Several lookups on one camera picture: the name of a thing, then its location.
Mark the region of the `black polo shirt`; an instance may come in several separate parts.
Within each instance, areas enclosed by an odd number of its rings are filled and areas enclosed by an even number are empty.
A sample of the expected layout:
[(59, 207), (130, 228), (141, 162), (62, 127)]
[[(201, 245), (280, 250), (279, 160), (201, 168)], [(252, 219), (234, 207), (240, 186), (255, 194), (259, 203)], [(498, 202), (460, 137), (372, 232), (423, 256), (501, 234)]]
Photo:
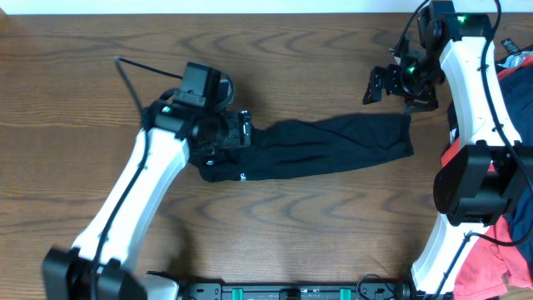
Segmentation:
[(414, 154), (411, 117), (354, 113), (316, 122), (286, 120), (257, 129), (252, 145), (192, 154), (203, 180), (293, 179), (374, 167)]

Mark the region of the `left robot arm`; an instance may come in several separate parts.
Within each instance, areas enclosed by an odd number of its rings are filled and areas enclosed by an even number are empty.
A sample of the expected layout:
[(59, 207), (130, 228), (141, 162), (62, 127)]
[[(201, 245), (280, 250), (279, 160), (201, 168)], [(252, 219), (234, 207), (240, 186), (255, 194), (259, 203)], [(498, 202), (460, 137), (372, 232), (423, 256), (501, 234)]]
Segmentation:
[(137, 279), (144, 237), (163, 196), (192, 154), (248, 147), (248, 111), (227, 111), (229, 75), (189, 62), (180, 86), (143, 106), (122, 64), (115, 64), (141, 117), (132, 155), (102, 208), (68, 251), (51, 248), (42, 262), (48, 299), (178, 299), (180, 284), (161, 273)]

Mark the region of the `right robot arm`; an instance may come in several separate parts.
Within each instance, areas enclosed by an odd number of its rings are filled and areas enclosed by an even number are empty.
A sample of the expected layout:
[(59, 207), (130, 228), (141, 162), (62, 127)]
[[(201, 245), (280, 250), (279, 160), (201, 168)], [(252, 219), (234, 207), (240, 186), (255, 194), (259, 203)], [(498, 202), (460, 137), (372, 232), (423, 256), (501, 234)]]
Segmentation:
[(532, 149), (507, 112), (496, 72), (493, 39), (498, 20), (457, 12), (450, 1), (424, 1), (411, 15), (420, 51), (401, 37), (395, 59), (371, 71), (364, 103), (384, 95), (404, 98), (409, 113), (437, 108), (436, 86), (451, 89), (459, 146), (436, 174), (436, 224), (413, 262), (400, 299), (448, 299), (475, 242), (510, 213), (532, 187)]

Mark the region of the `red printed shirt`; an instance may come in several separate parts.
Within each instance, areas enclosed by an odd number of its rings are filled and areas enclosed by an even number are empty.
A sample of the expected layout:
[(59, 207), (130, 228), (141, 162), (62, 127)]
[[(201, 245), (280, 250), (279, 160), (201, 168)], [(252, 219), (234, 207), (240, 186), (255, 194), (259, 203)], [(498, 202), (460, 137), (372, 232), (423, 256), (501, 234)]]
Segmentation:
[[(497, 77), (511, 121), (526, 146), (532, 144), (532, 56), (516, 66), (506, 62)], [(532, 225), (532, 195), (526, 189), (516, 209), (499, 218), (486, 235), (504, 242), (526, 235)], [(507, 285), (532, 288), (532, 240), (501, 247), (484, 239), (470, 250), (455, 280), (454, 298), (489, 299), (507, 292)]]

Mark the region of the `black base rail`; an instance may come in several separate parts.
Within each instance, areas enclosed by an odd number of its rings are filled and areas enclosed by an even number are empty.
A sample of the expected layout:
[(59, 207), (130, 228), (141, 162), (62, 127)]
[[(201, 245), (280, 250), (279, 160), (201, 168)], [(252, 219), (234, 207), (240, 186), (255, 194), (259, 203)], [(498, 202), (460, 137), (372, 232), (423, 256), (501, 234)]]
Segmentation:
[(417, 295), (406, 281), (367, 275), (357, 282), (225, 283), (187, 281), (164, 272), (142, 278), (150, 299), (170, 300), (410, 300)]

